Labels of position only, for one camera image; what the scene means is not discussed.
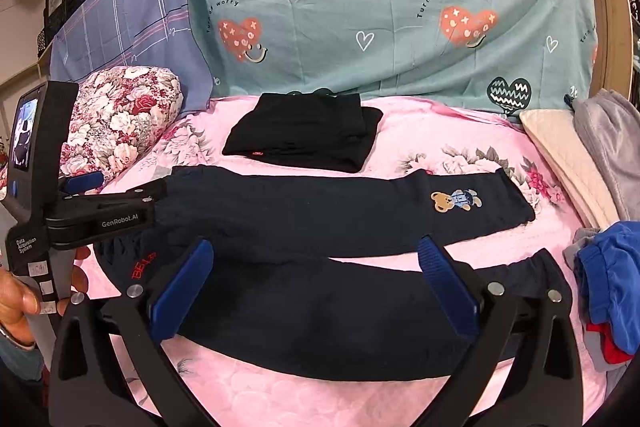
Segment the bracelet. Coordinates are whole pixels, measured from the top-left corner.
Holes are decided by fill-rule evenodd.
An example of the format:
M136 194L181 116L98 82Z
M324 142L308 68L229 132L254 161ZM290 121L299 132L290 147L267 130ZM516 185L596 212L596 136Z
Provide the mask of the bracelet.
M36 347L36 343L32 343L29 346L25 346L23 343L18 341L11 333L9 333L9 331L7 331L4 328L4 326L2 325L2 322L0 322L0 335L6 338L9 341L9 343L12 344L12 346L17 347L22 351L33 351Z

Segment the white heart outline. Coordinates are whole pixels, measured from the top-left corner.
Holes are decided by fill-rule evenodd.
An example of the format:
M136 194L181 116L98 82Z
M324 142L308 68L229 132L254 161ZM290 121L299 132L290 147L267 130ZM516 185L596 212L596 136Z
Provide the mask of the white heart outline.
M557 39L554 40L554 38L551 35L549 35L546 38L546 48L549 50L549 53L553 53L556 50L556 48L558 47L559 43L560 42L558 42Z
M360 37L361 35L362 35L362 42L366 42L366 44L364 45L364 47L362 47L362 44L360 44L360 38L359 38L359 37ZM376 37L376 36L374 35L374 33L373 33L373 32L371 32L371 33L367 33L367 34L365 35L364 31L360 30L359 32L357 32L357 33L356 33L356 42L358 43L358 45L360 46L360 49L361 49L362 51L366 51L366 50L367 50L367 48L369 47L369 45L373 42L373 39L374 39L375 37Z

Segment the teal sheet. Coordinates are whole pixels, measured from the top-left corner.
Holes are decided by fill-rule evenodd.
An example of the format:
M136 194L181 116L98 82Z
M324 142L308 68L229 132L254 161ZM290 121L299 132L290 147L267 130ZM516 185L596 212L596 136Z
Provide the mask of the teal sheet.
M593 0L189 0L214 96L421 95L516 116L587 96Z

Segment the screen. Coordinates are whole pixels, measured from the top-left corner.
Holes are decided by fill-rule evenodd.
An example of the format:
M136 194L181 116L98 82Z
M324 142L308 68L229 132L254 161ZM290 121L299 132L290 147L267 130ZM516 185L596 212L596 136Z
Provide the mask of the screen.
M36 117L38 99L22 102L15 121L12 162L14 167L26 171L29 169L29 153L31 149L31 133L33 120Z

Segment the blue rubber pad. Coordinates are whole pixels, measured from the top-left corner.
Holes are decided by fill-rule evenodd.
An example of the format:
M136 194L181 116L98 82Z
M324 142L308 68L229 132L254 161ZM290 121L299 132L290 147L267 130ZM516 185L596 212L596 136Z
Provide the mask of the blue rubber pad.
M213 248L209 241L202 240L150 310L153 341L160 343L178 332L212 268Z
M69 178L65 186L62 187L67 194L81 194L91 190L92 188L98 188L104 183L104 175L100 172L89 172L88 174L80 174Z
M478 336L478 302L430 237L423 237L418 243L418 262L456 333L463 337Z

